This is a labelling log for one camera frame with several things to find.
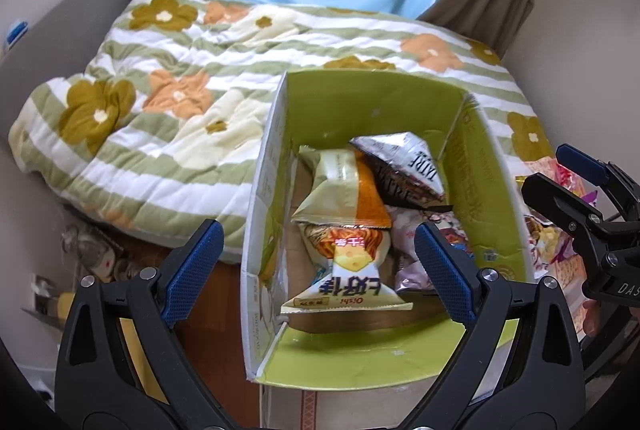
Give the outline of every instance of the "pile of snacks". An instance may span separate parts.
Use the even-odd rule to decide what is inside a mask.
[[[398,292],[434,292],[414,251],[415,230],[425,220],[472,256],[424,140],[402,132],[356,137],[351,145],[300,147],[314,180],[292,220],[317,272],[309,288],[283,304],[283,313],[411,309]],[[399,267],[395,287],[379,271],[390,253]]]

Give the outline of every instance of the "striped quilt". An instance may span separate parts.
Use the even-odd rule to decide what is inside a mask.
[[[23,171],[138,238],[179,246],[217,218],[224,260],[239,262],[274,90],[286,71],[316,67],[406,71],[473,92],[514,176],[552,154],[479,42],[389,14],[229,0],[132,0],[84,73],[33,91],[10,144]]]

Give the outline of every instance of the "human hand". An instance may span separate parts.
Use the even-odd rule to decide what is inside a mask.
[[[582,304],[587,309],[587,314],[582,323],[582,330],[587,336],[595,336],[600,331],[600,303],[595,300],[587,300]],[[640,321],[640,308],[630,307],[631,315]]]

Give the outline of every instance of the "headboard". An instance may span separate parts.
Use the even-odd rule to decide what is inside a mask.
[[[31,91],[56,76],[81,73],[130,0],[63,0],[0,61],[0,138]]]

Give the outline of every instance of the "blue gripper pad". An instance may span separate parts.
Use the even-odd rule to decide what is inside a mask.
[[[176,322],[186,320],[204,287],[225,243],[222,225],[214,222],[200,237],[166,286],[166,299],[162,319],[172,328]]]
[[[447,313],[454,322],[470,329],[477,319],[473,290],[451,261],[446,248],[442,247],[440,241],[423,224],[415,230],[414,245],[415,254],[429,275]]]
[[[594,186],[604,186],[609,180],[607,169],[601,162],[571,145],[560,145],[556,150],[556,159]]]

